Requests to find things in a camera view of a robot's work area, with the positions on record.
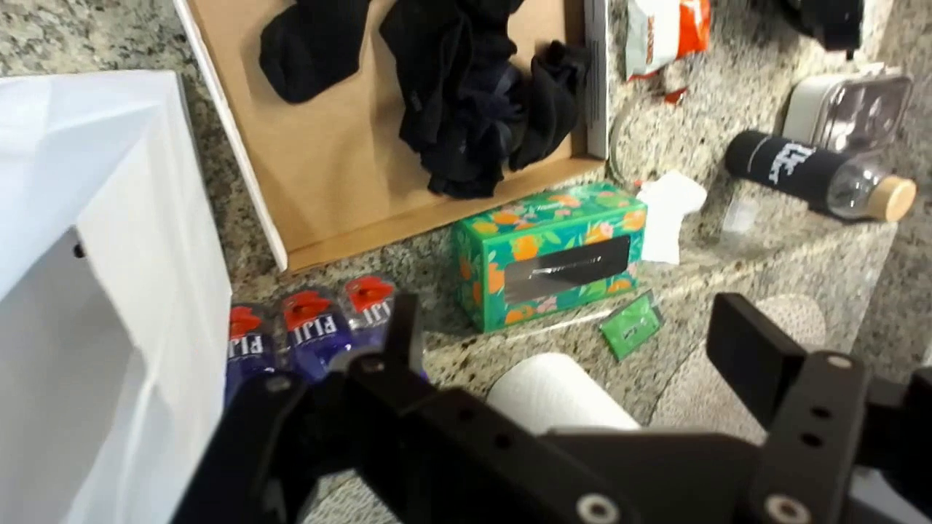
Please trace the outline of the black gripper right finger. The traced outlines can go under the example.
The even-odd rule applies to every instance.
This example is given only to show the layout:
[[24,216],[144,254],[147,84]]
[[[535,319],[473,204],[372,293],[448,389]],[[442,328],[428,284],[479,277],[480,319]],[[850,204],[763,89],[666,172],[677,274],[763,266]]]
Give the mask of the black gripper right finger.
[[621,524],[898,524],[853,490],[875,468],[932,512],[932,370],[886,382],[841,351],[806,351],[742,293],[716,293],[707,360],[767,427],[551,434],[614,490]]

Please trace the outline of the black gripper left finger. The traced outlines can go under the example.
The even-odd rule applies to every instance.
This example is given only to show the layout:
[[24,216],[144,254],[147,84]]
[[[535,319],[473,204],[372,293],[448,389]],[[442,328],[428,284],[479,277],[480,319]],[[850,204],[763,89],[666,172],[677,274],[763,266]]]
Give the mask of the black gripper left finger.
[[234,395],[173,524],[297,524],[352,472],[401,524],[624,524],[591,466],[420,372],[420,301],[394,301],[385,347],[305,383],[256,376]]

